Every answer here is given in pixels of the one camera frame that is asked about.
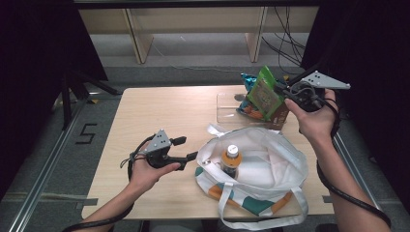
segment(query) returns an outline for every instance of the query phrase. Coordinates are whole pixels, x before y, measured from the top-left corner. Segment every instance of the hand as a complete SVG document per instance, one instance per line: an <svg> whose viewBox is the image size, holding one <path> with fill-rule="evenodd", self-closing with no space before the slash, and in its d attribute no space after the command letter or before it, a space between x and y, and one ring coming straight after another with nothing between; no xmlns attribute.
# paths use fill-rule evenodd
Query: hand
<svg viewBox="0 0 410 232"><path fill-rule="evenodd" d="M149 142L146 142L140 150L144 150L148 144ZM180 165L179 162L175 162L162 168L154 168L148 163L144 155L138 155L133 163L132 177L127 188L137 191L136 196L138 196L151 189L161 176L175 171Z"/></svg>
<svg viewBox="0 0 410 232"><path fill-rule="evenodd" d="M325 99L336 110L335 92L325 89ZM314 112L305 112L299 105L290 99L286 99L285 103L289 110L295 114L299 122L301 133L310 142L317 139L330 138L331 130L335 121L335 114L328 106L324 105L321 109Z"/></svg>

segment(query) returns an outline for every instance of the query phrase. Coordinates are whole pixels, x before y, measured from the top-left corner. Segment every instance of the green snack bag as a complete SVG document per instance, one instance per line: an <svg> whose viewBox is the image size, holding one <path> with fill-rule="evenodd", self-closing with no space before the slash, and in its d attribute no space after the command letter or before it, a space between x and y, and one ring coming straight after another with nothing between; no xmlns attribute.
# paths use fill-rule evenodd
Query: green snack bag
<svg viewBox="0 0 410 232"><path fill-rule="evenodd" d="M275 93L277 84L268 67L264 66L256 79L252 89L248 93L248 99L262 113L265 121L270 121L272 114L283 104L283 96Z"/></svg>

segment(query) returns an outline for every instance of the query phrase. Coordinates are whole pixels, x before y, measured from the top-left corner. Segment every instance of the bag handle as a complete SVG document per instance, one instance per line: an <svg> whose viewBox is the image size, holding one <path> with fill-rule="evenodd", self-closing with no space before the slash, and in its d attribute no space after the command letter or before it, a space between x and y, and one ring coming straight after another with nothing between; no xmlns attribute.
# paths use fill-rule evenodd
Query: bag handle
<svg viewBox="0 0 410 232"><path fill-rule="evenodd" d="M294 187L291 189L293 195L299 203L299 206L302 209L302 213L296 216L289 217L278 217L268 220L262 220L258 222L229 222L223 219L223 210L226 206L226 202L229 198L230 193L233 189L233 183L224 183L222 196L220 197L219 203L219 213L220 219L222 222L232 228L232 229L247 229L247 230L263 230L275 227L282 227L287 225L299 224L302 223L308 216L308 202L305 199L305 196L302 192L302 189L299 187Z"/></svg>
<svg viewBox="0 0 410 232"><path fill-rule="evenodd" d="M216 137L221 137L228 133L228 130L216 124L209 124L207 131L208 133L215 135Z"/></svg>

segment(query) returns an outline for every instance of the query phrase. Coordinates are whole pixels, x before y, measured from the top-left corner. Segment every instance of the forearm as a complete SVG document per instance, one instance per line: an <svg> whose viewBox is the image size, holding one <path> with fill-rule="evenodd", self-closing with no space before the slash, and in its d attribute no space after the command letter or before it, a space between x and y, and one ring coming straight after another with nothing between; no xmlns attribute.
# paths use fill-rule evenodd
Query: forearm
<svg viewBox="0 0 410 232"><path fill-rule="evenodd" d="M142 195L143 191L125 187L117 196L100 207L95 213L83 220L82 222L97 221L102 219L113 218L124 213L133 202ZM108 231L113 224L83 229L79 231Z"/></svg>
<svg viewBox="0 0 410 232"><path fill-rule="evenodd" d="M318 163L326 179L345 193L373 205L357 184L343 160L333 147L330 137L311 139ZM390 231L384 220L331 192L340 231Z"/></svg>

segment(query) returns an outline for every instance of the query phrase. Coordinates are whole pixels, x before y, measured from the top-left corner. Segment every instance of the black curtain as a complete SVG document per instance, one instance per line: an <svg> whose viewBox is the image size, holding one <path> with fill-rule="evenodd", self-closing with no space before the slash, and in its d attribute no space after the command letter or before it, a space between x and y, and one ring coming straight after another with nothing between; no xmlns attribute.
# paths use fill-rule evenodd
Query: black curtain
<svg viewBox="0 0 410 232"><path fill-rule="evenodd" d="M303 66L319 62L328 52L323 44L338 33L342 17L350 15L337 46L331 48L321 71L351 84L341 96L403 205L410 213L410 14L407 1L359 1L347 8L324 6L316 18L307 43ZM333 33L322 33L331 30Z"/></svg>
<svg viewBox="0 0 410 232"><path fill-rule="evenodd" d="M107 78L74 7L39 7L34 1L3 0L0 11L3 198L18 168L31 154L67 70L82 71L98 80Z"/></svg>

